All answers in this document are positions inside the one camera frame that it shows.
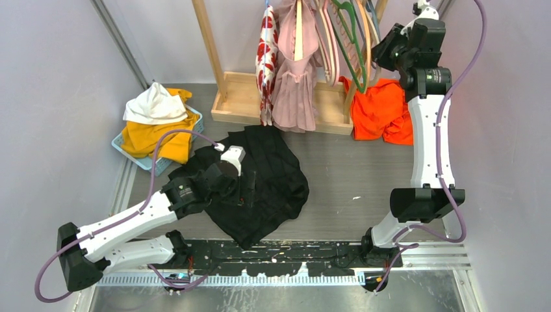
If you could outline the black garment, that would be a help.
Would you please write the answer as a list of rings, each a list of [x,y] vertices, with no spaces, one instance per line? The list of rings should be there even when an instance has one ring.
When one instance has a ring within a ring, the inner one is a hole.
[[[250,208],[217,205],[205,211],[222,231],[248,250],[286,220],[298,217],[309,195],[307,178],[275,127],[250,125],[243,131],[230,132],[221,143],[226,149],[229,146],[245,149],[242,169],[255,170],[258,175],[255,200]],[[197,149],[187,163],[168,177],[206,170],[220,161],[220,155],[214,146]]]

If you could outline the pink pleated skirt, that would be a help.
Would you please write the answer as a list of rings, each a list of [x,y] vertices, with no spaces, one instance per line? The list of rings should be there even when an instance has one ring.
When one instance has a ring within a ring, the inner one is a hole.
[[[316,129],[313,98],[320,46],[314,12],[311,1],[302,1],[303,58],[294,61],[296,1],[283,2],[272,117],[275,126],[284,131],[304,133]]]

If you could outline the beige plastic hanger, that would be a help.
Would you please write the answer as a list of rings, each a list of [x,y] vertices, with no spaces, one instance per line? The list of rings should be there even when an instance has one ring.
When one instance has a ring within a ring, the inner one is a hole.
[[[294,61],[303,58],[302,1],[296,1],[296,32],[294,43]]]

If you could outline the red poppy print garment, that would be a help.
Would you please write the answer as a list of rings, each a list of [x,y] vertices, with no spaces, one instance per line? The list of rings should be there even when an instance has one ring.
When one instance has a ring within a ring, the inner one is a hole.
[[[256,85],[260,95],[260,121],[264,126],[272,125],[273,122],[272,94],[278,70],[278,39],[278,22],[275,14],[273,28],[265,29],[263,21],[261,23],[261,34],[255,59]]]

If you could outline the light blue hanger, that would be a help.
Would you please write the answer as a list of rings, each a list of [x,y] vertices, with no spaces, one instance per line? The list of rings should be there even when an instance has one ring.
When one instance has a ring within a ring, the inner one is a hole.
[[[275,24],[274,7],[270,4],[270,0],[265,0],[265,10],[263,13],[263,27],[265,29],[271,29]]]

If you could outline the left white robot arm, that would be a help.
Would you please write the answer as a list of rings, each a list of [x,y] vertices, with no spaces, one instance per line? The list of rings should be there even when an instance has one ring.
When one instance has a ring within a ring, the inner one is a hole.
[[[67,290],[83,290],[105,274],[141,264],[184,267],[190,252],[180,233],[141,241],[136,237],[217,205],[250,208],[257,177],[255,170],[218,161],[193,175],[171,178],[146,201],[110,218],[81,227],[72,222],[60,226],[57,251]]]

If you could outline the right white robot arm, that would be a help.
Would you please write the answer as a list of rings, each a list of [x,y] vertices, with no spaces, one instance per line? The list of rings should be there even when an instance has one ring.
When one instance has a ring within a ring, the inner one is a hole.
[[[361,260],[369,267],[390,263],[407,232],[452,212],[452,200],[456,205],[465,201],[449,158],[446,94],[452,74],[439,66],[445,33],[438,18],[418,17],[406,26],[396,24],[372,48],[377,65],[400,74],[413,125],[414,163],[410,187],[392,190],[389,213],[362,238]]]

